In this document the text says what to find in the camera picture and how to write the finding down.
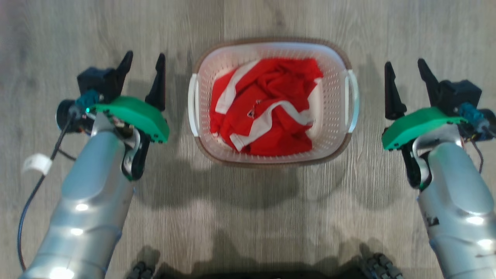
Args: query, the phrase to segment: basket rim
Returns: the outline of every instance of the basket rim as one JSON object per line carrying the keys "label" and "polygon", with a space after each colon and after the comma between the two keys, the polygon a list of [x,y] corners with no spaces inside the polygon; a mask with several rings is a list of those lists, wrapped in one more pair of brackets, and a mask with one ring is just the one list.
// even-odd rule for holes
{"label": "basket rim", "polygon": [[[234,40],[234,41],[227,41],[223,42],[220,44],[217,44],[207,51],[203,53],[203,55],[198,59],[198,61],[195,64],[195,67],[193,69],[193,74],[198,74],[201,64],[205,60],[205,58],[210,55],[212,52],[223,48],[223,47],[230,47],[230,46],[237,46],[237,45],[246,45],[246,44],[256,44],[256,43],[308,43],[308,44],[316,44],[316,45],[322,45],[331,48],[334,50],[339,57],[343,60],[343,63],[345,65],[346,70],[351,70],[351,62],[346,55],[346,53],[336,44],[329,42],[327,40],[322,40],[322,39],[313,39],[313,38],[300,38],[300,37],[285,37],[285,38],[245,38],[245,39],[240,39],[240,40]],[[208,152],[203,145],[203,143],[200,140],[200,137],[195,137],[196,145],[198,146],[198,149],[211,161],[224,165],[224,166],[231,166],[231,167],[243,167],[243,168],[274,168],[274,167],[299,167],[299,166],[306,166],[306,165],[313,165],[313,164],[320,164],[324,163],[330,160],[335,159],[337,156],[339,156],[343,151],[348,147],[348,144],[350,143],[351,140],[351,133],[346,133],[345,137],[343,139],[343,142],[341,145],[334,151],[332,154],[319,158],[319,159],[312,159],[312,160],[306,160],[306,161],[300,161],[300,162],[282,162],[282,163],[268,163],[268,164],[262,164],[262,163],[247,163],[247,162],[232,162],[232,161],[226,161],[226,160],[221,160],[217,158],[215,155],[211,154]]]}

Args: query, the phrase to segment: perforated basket wall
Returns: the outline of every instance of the perforated basket wall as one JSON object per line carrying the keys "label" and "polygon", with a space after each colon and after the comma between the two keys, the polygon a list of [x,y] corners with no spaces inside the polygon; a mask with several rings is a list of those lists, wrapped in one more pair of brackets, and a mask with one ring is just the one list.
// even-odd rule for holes
{"label": "perforated basket wall", "polygon": [[[290,156],[238,153],[210,133],[210,102],[215,80],[235,68],[264,58],[315,58],[324,77],[309,99],[314,124],[313,149]],[[198,62],[188,90],[191,131],[200,150],[218,163],[243,167],[314,164],[339,155],[348,145],[359,111],[358,84],[346,54],[332,43],[309,39],[244,40],[208,51]]]}

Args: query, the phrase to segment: green plastic part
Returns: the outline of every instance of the green plastic part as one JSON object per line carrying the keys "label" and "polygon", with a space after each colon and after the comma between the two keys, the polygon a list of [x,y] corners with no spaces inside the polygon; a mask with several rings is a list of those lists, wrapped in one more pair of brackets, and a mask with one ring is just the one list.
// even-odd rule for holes
{"label": "green plastic part", "polygon": [[399,149],[411,140],[433,131],[446,123],[466,122],[463,117],[449,117],[437,107],[423,108],[396,120],[382,135],[386,150]]}
{"label": "green plastic part", "polygon": [[120,96],[110,104],[96,104],[91,110],[112,115],[149,135],[152,142],[166,143],[169,126],[160,111],[134,97]]}

